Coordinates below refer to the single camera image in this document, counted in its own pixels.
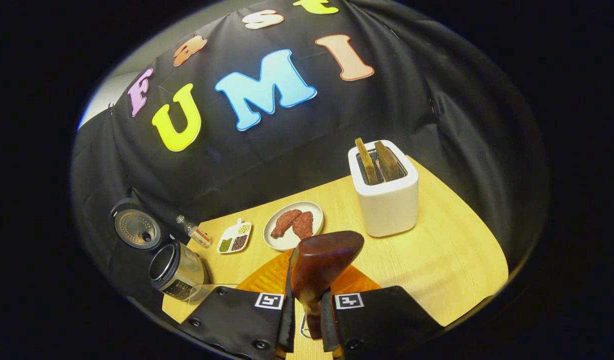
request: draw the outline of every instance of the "black fabric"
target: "black fabric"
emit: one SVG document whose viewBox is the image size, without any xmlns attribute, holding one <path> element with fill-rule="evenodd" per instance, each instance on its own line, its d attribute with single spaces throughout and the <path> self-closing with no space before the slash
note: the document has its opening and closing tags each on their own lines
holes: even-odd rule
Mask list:
<svg viewBox="0 0 614 360">
<path fill-rule="evenodd" d="M 160 309 L 161 295 L 141 270 L 145 253 L 104 230 L 119 199 L 138 198 L 172 228 L 177 214 L 206 221 L 349 175 L 347 152 L 357 137 L 392 141 L 451 187 L 491 229 L 511 271 L 533 245 L 547 215 L 549 174 L 535 120 L 506 76 L 446 27 L 395 2 L 328 6 L 339 12 L 311 14 L 269 0 L 223 16 L 150 64 L 147 103 L 136 117 L 124 95 L 79 129 L 72 178 L 78 226 L 85 248 L 121 291 Z M 284 22 L 245 29 L 242 18 L 265 9 Z M 372 76 L 341 80 L 336 59 L 314 43 L 334 34 L 351 37 Z M 206 47 L 174 67 L 173 52 L 195 35 L 208 39 Z M 281 49 L 291 50 L 318 95 L 276 105 L 274 114 L 252 105 L 261 122 L 238 131 L 216 82 L 234 71 L 259 79 L 261 59 Z M 172 96 L 188 83 L 202 128 L 188 148 L 172 152 L 151 119 L 169 104 L 174 127 L 184 129 Z"/>
</svg>

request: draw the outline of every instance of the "plate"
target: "plate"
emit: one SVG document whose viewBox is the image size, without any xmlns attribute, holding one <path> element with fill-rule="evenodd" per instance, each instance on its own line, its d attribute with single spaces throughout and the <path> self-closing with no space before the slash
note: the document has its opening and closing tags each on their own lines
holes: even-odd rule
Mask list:
<svg viewBox="0 0 614 360">
<path fill-rule="evenodd" d="M 318 235 L 320 233 L 320 230 L 322 230 L 322 224 L 325 221 L 325 216 L 324 214 L 322 214 L 322 209 L 315 202 L 298 201 L 278 210 L 269 219 L 265 226 L 265 230 L 263 231 L 263 237 L 265 238 L 265 242 L 266 244 L 268 244 L 268 246 L 278 251 L 286 251 L 298 246 L 300 238 L 298 237 L 298 235 L 293 233 L 293 225 L 289 226 L 289 228 L 287 228 L 287 231 L 284 232 L 284 235 L 278 237 L 278 239 L 274 239 L 273 237 L 271 237 L 271 232 L 275 228 L 275 222 L 278 220 L 278 218 L 285 212 L 295 209 L 298 209 L 303 213 L 311 212 L 313 214 L 313 235 Z"/>
<path fill-rule="evenodd" d="M 238 251 L 243 251 L 247 247 L 247 243 L 249 242 L 249 234 L 251 233 L 252 225 L 250 222 L 242 222 L 242 219 L 238 219 L 238 223 L 234 226 L 229 226 L 227 230 L 222 233 L 220 237 L 220 241 L 218 241 L 218 246 L 216 246 L 216 253 L 219 254 L 229 254 L 236 253 Z M 233 249 L 233 244 L 236 242 L 237 237 L 245 237 L 245 244 L 241 246 L 241 248 Z M 229 248 L 225 251 L 220 251 L 220 246 L 223 242 L 229 241 Z"/>
</svg>

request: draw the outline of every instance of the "small bottle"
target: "small bottle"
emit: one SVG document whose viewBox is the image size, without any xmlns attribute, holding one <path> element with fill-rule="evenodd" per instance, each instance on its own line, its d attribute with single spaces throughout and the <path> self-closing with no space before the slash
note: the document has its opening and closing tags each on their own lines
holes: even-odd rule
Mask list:
<svg viewBox="0 0 614 360">
<path fill-rule="evenodd" d="M 207 235 L 200 231 L 200 229 L 196 225 L 193 225 L 193 223 L 191 223 L 190 221 L 185 221 L 184 216 L 178 215 L 178 217 L 176 218 L 176 223 L 181 224 L 186 234 L 189 235 L 191 239 L 194 239 L 198 244 L 202 245 L 204 248 L 210 248 L 211 244 L 213 244 L 213 241 L 211 241 L 211 239 L 209 239 Z"/>
</svg>

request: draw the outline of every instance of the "letter m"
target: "letter m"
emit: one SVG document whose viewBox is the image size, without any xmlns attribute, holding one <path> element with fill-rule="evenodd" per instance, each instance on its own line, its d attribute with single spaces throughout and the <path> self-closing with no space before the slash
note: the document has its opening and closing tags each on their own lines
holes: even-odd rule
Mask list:
<svg viewBox="0 0 614 360">
<path fill-rule="evenodd" d="M 260 63 L 260 80 L 256 81 L 239 72 L 232 72 L 216 83 L 216 91 L 227 95 L 238 123 L 236 129 L 244 132 L 260 123 L 260 112 L 253 112 L 247 101 L 267 114 L 275 112 L 275 89 L 280 92 L 280 106 L 290 108 L 316 96 L 316 89 L 307 86 L 291 63 L 291 50 L 285 48 L 271 52 Z"/>
</svg>

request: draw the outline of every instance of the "wooden table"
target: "wooden table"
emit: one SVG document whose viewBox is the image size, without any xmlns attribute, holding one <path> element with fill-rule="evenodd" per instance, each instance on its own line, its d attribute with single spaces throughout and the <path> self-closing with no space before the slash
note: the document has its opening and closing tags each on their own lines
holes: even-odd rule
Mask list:
<svg viewBox="0 0 614 360">
<path fill-rule="evenodd" d="M 448 186 L 409 158 L 419 174 L 419 214 L 416 226 L 387 237 L 372 237 L 362 225 L 360 205 L 351 176 L 340 178 L 264 205 L 205 221 L 202 231 L 214 239 L 211 248 L 190 241 L 189 248 L 204 258 L 215 284 L 238 284 L 279 254 L 263 239 L 269 218 L 286 205 L 313 201 L 324 213 L 321 233 L 353 230 L 364 236 L 364 248 L 353 265 L 381 287 L 400 285 L 440 325 L 464 315 L 507 281 L 508 267 L 500 245 L 480 217 Z M 243 251 L 216 252 L 223 230 L 238 218 L 252 223 Z M 178 322 L 197 307 L 165 295 L 162 309 Z M 296 319 L 302 319 L 296 302 Z M 296 330 L 295 352 L 287 359 L 330 360 L 321 341 L 302 337 Z"/>
</svg>

